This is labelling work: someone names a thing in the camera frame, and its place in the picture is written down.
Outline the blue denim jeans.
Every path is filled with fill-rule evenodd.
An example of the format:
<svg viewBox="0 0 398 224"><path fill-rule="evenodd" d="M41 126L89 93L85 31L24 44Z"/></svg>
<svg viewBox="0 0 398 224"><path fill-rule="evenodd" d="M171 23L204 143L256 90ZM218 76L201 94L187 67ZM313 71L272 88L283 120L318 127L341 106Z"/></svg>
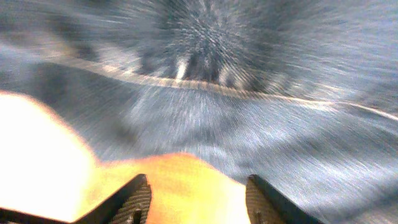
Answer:
<svg viewBox="0 0 398 224"><path fill-rule="evenodd" d="M2 1L1 89L101 160L187 152L324 223L397 222L396 1Z"/></svg>

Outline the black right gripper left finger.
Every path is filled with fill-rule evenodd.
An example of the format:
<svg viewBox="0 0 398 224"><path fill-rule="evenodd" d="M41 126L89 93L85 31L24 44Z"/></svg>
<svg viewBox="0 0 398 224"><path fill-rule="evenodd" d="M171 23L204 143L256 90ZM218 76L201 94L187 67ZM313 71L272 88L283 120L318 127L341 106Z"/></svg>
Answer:
<svg viewBox="0 0 398 224"><path fill-rule="evenodd" d="M139 174L93 210L74 222L1 209L1 223L22 224L105 224L145 223L152 191L144 174Z"/></svg>

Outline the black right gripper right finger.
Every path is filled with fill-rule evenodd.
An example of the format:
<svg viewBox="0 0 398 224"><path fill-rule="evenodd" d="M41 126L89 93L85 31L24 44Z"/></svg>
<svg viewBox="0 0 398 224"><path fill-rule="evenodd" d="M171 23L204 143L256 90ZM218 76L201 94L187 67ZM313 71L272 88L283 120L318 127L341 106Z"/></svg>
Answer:
<svg viewBox="0 0 398 224"><path fill-rule="evenodd" d="M251 224L323 224L258 175L248 177L246 207Z"/></svg>

